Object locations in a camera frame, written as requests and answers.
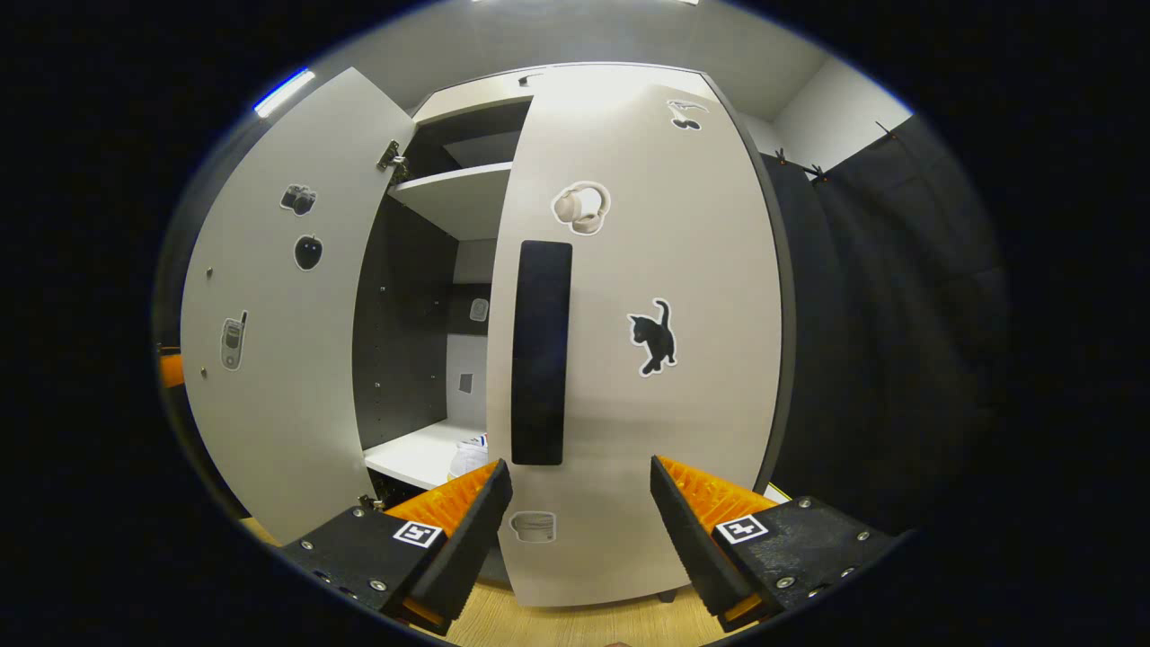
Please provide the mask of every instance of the black cat sticker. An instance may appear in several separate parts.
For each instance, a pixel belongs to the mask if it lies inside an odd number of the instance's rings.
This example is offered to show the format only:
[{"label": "black cat sticker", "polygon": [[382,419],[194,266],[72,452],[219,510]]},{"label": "black cat sticker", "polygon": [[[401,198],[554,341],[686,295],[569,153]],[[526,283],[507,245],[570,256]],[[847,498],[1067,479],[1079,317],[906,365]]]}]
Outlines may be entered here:
[{"label": "black cat sticker", "polygon": [[670,331],[670,303],[662,298],[656,298],[651,302],[662,310],[658,321],[643,314],[627,315],[631,322],[631,344],[645,347],[647,352],[647,361],[639,367],[639,376],[643,378],[662,373],[664,363],[667,367],[676,364],[675,333]]}]

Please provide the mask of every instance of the ceiling light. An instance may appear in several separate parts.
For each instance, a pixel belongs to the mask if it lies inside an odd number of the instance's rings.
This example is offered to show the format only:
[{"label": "ceiling light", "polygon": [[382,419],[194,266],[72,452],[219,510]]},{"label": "ceiling light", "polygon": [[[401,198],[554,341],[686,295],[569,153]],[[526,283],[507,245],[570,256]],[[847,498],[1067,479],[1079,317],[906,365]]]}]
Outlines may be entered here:
[{"label": "ceiling light", "polygon": [[260,115],[261,118],[268,116],[271,114],[271,110],[279,107],[279,103],[283,103],[289,97],[299,92],[299,88],[313,78],[315,78],[315,72],[304,68],[299,74],[283,82],[279,87],[273,90],[262,101],[255,103],[255,114]]}]

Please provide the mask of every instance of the cabinet door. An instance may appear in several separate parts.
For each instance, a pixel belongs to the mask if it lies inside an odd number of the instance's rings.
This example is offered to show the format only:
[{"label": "cabinet door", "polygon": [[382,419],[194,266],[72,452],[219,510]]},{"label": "cabinet door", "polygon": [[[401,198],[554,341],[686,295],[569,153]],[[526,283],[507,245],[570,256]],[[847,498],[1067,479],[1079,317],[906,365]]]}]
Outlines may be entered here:
[{"label": "cabinet door", "polygon": [[[352,398],[352,321],[391,175],[375,164],[414,130],[378,87],[344,71],[247,153],[192,251],[181,311],[192,415],[228,486],[282,542],[374,492]],[[316,193],[302,215],[281,207],[292,184]],[[305,234],[322,244],[307,271],[293,253]],[[227,318],[243,321],[236,370],[222,361]]]},{"label": "cabinet door", "polygon": [[[627,75],[550,72],[512,165],[489,321],[490,450],[508,462],[514,484],[499,541],[526,606],[607,602],[688,584],[651,499],[650,459],[666,455],[751,487],[767,447],[781,359],[767,207],[723,107]],[[684,115],[698,128],[684,126]],[[552,213],[557,194],[580,180],[610,193],[593,234]],[[524,240],[572,245],[559,465],[512,463]],[[636,346],[630,316],[661,325],[654,299],[670,308],[675,363],[665,359],[644,377],[651,346]],[[528,524],[529,532],[516,532],[509,522],[524,511],[554,515],[553,524],[521,517],[553,527],[530,532]]]}]

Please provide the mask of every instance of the ceiling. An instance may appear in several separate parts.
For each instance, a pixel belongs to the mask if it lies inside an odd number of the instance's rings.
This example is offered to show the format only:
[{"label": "ceiling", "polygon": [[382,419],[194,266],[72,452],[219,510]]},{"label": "ceiling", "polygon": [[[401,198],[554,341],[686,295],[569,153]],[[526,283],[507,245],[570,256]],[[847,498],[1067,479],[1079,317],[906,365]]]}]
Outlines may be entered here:
[{"label": "ceiling", "polygon": [[772,121],[828,54],[721,0],[445,0],[334,51],[400,107],[477,76],[574,61],[705,71],[743,113]]}]

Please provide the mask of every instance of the small label on cabinet wall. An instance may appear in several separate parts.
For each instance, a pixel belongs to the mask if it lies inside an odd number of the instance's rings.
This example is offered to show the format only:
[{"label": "small label on cabinet wall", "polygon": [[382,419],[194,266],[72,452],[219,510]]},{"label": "small label on cabinet wall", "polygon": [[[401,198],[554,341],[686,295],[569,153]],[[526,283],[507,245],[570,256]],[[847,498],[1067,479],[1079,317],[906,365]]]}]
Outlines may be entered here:
[{"label": "small label on cabinet wall", "polygon": [[475,299],[471,301],[471,321],[486,321],[488,319],[488,308],[491,303],[488,299]]}]

